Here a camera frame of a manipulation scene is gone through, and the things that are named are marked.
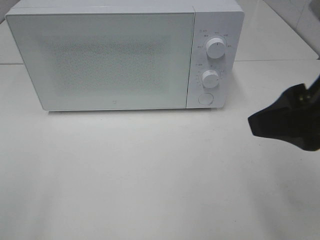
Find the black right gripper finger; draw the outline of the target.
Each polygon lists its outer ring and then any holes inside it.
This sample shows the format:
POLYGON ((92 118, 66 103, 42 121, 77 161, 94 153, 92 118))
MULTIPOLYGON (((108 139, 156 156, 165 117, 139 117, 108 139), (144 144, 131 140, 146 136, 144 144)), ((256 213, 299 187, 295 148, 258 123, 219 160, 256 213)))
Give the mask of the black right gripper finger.
POLYGON ((281 140, 304 151, 320 149, 320 103, 307 98, 304 84, 285 90, 270 106, 248 117, 254 136, 281 140))

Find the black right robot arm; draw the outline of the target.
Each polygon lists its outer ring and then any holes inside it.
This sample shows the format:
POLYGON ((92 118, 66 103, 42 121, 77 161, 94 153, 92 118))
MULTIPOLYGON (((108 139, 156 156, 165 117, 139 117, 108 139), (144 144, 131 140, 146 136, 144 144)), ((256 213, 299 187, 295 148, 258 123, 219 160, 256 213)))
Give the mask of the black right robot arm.
POLYGON ((320 79, 286 89, 270 106, 248 117, 256 137, 281 140, 304 151, 320 149, 320 79))

